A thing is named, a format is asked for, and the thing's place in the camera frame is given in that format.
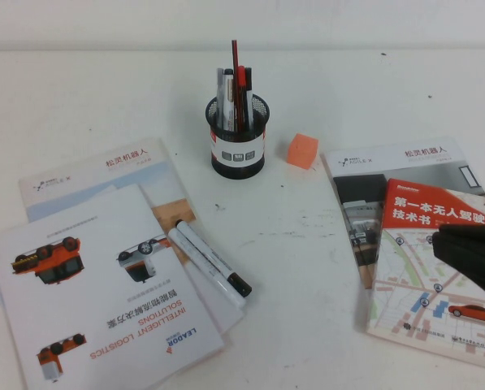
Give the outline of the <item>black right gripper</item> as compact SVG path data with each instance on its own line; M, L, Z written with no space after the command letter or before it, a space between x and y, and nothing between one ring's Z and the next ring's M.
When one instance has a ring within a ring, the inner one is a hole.
M432 234L434 255L485 292L485 225L443 224Z

